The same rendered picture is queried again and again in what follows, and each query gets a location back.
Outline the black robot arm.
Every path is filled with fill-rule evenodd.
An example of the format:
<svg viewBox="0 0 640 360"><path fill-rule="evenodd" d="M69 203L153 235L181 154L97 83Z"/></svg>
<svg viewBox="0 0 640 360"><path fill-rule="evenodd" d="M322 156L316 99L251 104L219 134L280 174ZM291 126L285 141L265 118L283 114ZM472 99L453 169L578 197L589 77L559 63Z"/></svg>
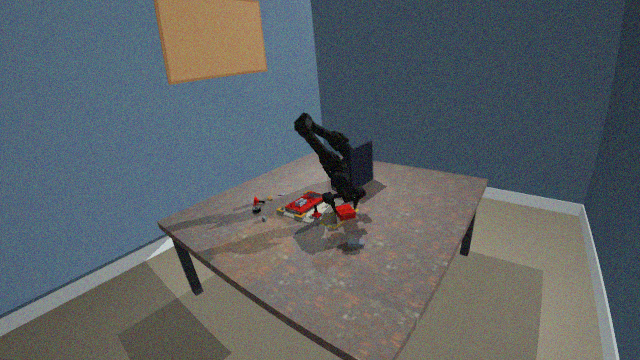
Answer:
<svg viewBox="0 0 640 360"><path fill-rule="evenodd" d="M343 157L349 152L349 150L353 149L353 147L348 143L348 141L350 141L349 138L341 132L336 130L330 131L315 124L311 116L307 113L302 113L297 118L294 122L294 130L297 131L317 153L323 169L329 178L332 177L334 179L333 184L337 189L339 189L338 196L341 196L345 203L353 202L355 198L358 198L359 189L351 188L351 184L347 185L350 180L347 164L341 160L339 155L328 150L315 134L326 139L329 145L335 151L339 151Z"/></svg>

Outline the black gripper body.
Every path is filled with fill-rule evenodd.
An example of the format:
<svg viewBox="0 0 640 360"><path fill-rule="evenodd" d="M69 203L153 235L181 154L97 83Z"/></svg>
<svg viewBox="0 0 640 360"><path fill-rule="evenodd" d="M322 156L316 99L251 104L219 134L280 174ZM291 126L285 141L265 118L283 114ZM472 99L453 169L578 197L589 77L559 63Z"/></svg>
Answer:
<svg viewBox="0 0 640 360"><path fill-rule="evenodd" d="M348 184L351 184L350 180L348 181L347 185ZM366 190L363 187L361 187L361 186L354 187L354 189L356 189L356 188L359 189L359 196L358 197L366 196ZM332 194L331 192L323 193L322 199L324 200L324 202L326 204L333 203L335 198L340 198L341 196L338 196L338 190L339 189L337 189L337 194Z"/></svg>

